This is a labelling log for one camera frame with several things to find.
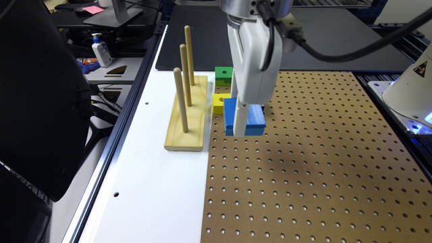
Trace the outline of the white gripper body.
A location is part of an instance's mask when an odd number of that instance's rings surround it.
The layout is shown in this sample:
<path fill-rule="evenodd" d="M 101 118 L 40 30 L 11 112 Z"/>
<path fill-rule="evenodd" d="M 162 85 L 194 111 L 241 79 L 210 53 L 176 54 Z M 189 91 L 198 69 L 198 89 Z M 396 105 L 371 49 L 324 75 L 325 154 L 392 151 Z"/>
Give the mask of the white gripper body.
<path fill-rule="evenodd" d="M 275 34 L 271 61 L 263 71 L 269 45 L 269 28 L 262 19 L 243 21 L 238 30 L 228 26 L 227 33 L 240 102 L 268 103 L 273 96 L 281 64 L 280 35 Z"/>

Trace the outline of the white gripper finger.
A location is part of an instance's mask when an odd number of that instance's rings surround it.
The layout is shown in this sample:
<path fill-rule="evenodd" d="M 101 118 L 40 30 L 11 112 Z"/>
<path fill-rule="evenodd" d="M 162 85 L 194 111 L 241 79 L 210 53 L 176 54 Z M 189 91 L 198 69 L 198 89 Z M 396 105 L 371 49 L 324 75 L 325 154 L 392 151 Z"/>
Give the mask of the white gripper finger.
<path fill-rule="evenodd" d="M 240 98 L 236 99 L 236 109 L 233 122 L 233 133 L 235 137 L 243 137 L 246 133 L 250 105 L 243 103 Z"/>
<path fill-rule="evenodd" d="M 232 75 L 232 82 L 231 82 L 231 90 L 230 90 L 230 97 L 236 98 L 238 96 L 238 87 L 236 82 L 236 75 Z"/>

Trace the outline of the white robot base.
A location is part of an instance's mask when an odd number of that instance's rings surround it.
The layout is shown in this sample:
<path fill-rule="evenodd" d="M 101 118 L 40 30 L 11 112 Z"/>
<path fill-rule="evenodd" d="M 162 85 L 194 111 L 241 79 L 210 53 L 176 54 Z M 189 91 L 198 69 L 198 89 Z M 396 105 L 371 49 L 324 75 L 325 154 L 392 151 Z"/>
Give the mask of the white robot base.
<path fill-rule="evenodd" d="M 431 46 L 395 81 L 368 85 L 408 134 L 431 135 Z"/>

